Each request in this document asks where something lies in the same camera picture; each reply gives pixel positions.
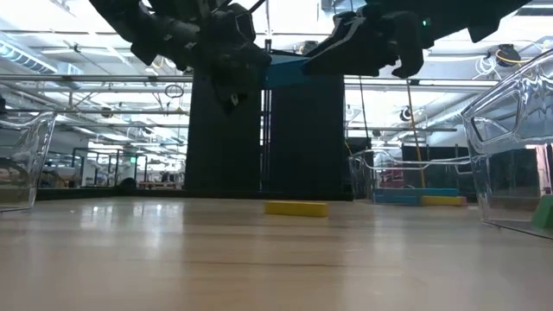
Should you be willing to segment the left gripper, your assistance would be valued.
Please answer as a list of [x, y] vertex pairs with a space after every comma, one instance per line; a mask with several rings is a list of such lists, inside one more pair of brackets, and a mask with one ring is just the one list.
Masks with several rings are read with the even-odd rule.
[[238, 3], [220, 3], [200, 24], [201, 70], [215, 82], [224, 107], [235, 107], [263, 84], [271, 56], [255, 44], [251, 12]]

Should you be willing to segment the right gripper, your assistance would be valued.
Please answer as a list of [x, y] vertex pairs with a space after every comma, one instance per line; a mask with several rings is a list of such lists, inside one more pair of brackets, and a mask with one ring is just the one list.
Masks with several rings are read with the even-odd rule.
[[435, 44], [429, 2], [367, 2], [375, 20], [349, 11], [333, 17], [334, 30], [306, 54], [306, 75], [379, 76], [379, 70], [401, 66], [392, 74], [408, 79], [423, 66], [423, 49]]

